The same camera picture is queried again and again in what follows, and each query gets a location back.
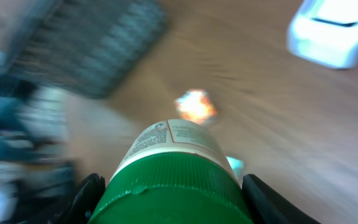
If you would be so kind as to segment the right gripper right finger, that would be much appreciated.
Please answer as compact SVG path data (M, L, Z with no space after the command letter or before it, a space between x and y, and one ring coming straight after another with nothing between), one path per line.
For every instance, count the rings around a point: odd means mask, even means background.
M243 176L242 196L254 223L320 224L254 174Z

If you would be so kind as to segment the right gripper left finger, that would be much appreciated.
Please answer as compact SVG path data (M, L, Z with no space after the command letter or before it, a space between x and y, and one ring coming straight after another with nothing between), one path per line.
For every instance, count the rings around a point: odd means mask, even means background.
M105 178L96 173L90 174L74 191L56 203L50 223L87 223L105 189Z

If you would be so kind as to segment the teal tissue pack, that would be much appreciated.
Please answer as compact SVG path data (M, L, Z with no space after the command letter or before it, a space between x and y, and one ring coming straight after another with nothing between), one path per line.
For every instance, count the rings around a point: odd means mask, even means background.
M241 180L243 177L243 170L244 170L244 162L239 160L235 157L226 157L231 169L236 177L237 180Z

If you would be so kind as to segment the green lid jar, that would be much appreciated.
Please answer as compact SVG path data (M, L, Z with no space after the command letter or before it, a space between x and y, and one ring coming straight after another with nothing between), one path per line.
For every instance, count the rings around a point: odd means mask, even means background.
M251 223L241 187L204 127L168 119L145 129L111 177L90 223Z

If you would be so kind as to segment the orange snack packet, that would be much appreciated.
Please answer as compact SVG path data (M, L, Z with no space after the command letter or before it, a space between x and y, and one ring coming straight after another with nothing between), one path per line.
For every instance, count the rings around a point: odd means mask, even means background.
M209 93L203 89L186 91L184 95L175 99L174 105L181 119L200 125L206 125L218 115Z

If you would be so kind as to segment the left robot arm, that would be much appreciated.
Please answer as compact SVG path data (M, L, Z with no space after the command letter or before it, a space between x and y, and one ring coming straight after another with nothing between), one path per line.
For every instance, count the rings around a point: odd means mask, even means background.
M65 93L0 76L0 223L23 223L75 185Z

